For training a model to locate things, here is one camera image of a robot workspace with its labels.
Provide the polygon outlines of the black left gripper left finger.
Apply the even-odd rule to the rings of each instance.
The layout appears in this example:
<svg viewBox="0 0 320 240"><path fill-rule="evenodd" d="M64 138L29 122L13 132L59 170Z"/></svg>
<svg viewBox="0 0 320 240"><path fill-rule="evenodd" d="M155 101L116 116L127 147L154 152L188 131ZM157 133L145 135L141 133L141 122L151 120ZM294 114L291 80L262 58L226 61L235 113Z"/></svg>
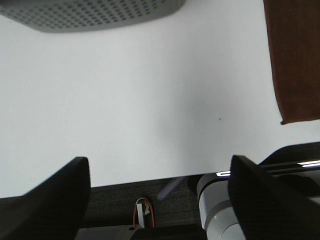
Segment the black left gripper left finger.
<svg viewBox="0 0 320 240"><path fill-rule="evenodd" d="M89 161L76 157L0 210L2 240L73 240L91 193Z"/></svg>

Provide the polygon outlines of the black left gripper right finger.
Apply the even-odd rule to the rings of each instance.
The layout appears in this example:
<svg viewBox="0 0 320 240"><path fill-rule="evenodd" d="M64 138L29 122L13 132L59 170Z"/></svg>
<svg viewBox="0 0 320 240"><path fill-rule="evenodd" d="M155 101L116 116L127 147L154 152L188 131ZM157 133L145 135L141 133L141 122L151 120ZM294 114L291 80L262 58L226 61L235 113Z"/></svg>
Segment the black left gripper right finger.
<svg viewBox="0 0 320 240"><path fill-rule="evenodd" d="M243 155L231 159L228 195L247 240L318 240L320 206Z"/></svg>

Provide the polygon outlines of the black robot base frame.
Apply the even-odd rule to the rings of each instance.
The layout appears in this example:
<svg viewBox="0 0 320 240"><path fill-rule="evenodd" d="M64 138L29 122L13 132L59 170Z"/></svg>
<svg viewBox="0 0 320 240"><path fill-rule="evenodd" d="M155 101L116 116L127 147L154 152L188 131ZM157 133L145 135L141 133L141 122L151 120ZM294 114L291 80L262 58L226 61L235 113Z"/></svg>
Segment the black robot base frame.
<svg viewBox="0 0 320 240"><path fill-rule="evenodd" d="M320 145L283 147L260 163L320 201ZM91 189L78 240L242 240L228 196L229 170Z"/></svg>

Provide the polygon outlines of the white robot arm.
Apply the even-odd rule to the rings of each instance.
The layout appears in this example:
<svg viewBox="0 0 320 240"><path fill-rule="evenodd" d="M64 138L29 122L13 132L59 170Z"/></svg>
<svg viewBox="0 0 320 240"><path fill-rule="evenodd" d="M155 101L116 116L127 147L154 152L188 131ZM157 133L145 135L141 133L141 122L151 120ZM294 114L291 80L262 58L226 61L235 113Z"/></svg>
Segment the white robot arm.
<svg viewBox="0 0 320 240"><path fill-rule="evenodd" d="M91 191L86 157L76 157L40 185L3 206L3 240L98 239L102 227L81 229ZM320 237L320 162L255 164L242 155L229 171L196 183L201 226L143 228L136 201L134 240L317 240Z"/></svg>

